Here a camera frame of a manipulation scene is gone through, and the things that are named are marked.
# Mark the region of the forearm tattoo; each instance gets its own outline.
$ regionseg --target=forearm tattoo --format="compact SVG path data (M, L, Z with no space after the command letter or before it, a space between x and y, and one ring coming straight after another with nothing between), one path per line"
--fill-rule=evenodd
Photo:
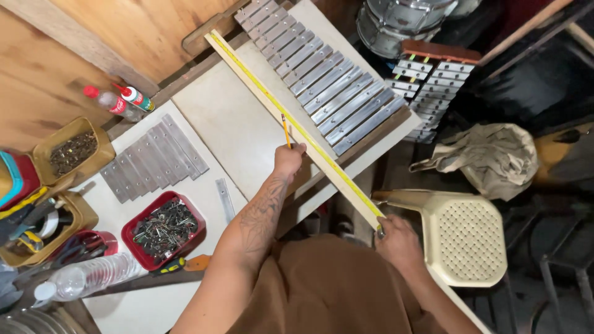
M265 193L241 213L239 226L244 252L265 250L271 244L286 192L287 181L275 177Z

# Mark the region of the pencil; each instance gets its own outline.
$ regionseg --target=pencil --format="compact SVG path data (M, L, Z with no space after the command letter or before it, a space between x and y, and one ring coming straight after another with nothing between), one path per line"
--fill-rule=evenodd
M287 121L285 121L284 114L280 114L280 116L283 118L283 127L285 128L285 136L287 137L287 145L291 149L291 140L289 139L289 130L287 130Z

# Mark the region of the bottle label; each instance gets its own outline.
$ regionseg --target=bottle label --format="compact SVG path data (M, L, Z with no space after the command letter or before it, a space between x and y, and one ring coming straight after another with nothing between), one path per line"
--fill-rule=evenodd
M119 115L126 109L126 101L118 96L118 101L115 103L115 106L109 110L112 114Z
M138 92L136 98L132 101L133 104L139 106L145 112L151 112L154 110L154 103L150 99L143 96L142 93Z

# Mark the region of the plastic chair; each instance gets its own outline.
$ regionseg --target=plastic chair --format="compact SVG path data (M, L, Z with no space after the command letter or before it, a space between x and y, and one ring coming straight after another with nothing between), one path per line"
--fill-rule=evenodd
M425 263L450 286L486 288L507 270L501 214L481 196L430 190L374 191L378 203L421 214Z

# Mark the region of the white drum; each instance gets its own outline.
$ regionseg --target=white drum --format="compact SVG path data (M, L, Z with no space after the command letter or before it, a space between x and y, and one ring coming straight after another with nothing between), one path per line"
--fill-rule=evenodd
M428 42L440 31L440 27L430 27L416 34L402 32L380 24L378 18L369 12L369 8L364 3L357 16L357 31L363 44L373 53L385 58L395 59L400 55L400 42L405 39Z
M456 0L366 0L383 24L400 31L419 32L439 25Z

